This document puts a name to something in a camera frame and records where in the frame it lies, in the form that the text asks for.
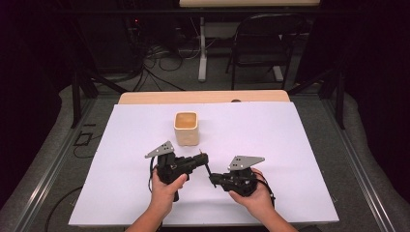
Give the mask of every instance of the power cord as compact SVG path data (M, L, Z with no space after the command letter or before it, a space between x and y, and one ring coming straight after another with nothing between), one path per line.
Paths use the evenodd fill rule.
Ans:
M47 217L47 220L46 220L45 226L44 226L44 232L48 232L48 226L49 226L49 224L50 224L52 214L53 214L54 211L57 209L57 207L60 205L60 203L61 203L64 199L66 199L69 195L73 194L74 192L76 192L76 191L78 191L78 190L80 190L80 189L82 189L82 188L83 188L83 187L78 187L78 188L75 188L75 189L69 191L67 194L65 194L63 197L61 197L60 200L57 201L57 203L53 206L53 208L51 209L50 213L48 214L48 217Z
M103 137L103 135L101 134L101 135L92 137L92 138L90 139L90 141L91 141L91 140L94 140L94 139L96 139L96 138L100 138L100 137ZM93 156L82 157L82 156L79 156L79 155L76 153L77 148L78 148L78 147L81 147L81 146L83 146L83 145L85 145L85 144L88 144L88 141L76 145L76 147L75 147L74 150L73 150L73 154L74 154L75 157L77 157L77 158L79 158L79 159L88 159L88 158L92 158L92 157L93 157Z

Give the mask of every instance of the black curtain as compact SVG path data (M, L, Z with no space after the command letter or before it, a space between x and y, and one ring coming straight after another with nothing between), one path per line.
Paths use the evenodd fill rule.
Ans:
M72 59L63 52L53 21L38 3L0 3L0 206L13 193L55 124L61 108L58 94L71 84L73 74Z
M388 1L346 73L346 91L358 103L367 143L397 192L410 203L409 3Z

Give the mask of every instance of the white paper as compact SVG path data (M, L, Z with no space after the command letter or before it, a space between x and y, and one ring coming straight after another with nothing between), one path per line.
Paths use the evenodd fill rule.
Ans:
M198 114L199 145L178 146L173 120L179 111ZM132 224L151 199L144 156L167 140L177 157L207 153L214 173L228 172L235 156L264 157L254 167L287 221L338 221L295 105L269 101L115 105L69 224ZM193 170L179 195L164 226L259 224L221 186L214 188L204 166Z

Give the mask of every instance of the forearm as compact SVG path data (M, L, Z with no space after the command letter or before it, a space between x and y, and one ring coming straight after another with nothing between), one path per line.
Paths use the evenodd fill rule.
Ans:
M160 227L165 216L148 208L128 229L128 232L155 232Z
M283 217L274 209L270 209L264 214L256 217L270 232L297 232L297 230L289 224Z

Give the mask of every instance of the wooden table edge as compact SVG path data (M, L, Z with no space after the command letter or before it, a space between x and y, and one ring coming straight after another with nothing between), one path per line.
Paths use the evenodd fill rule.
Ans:
M119 104L212 103L212 102L290 102L284 90L128 92Z

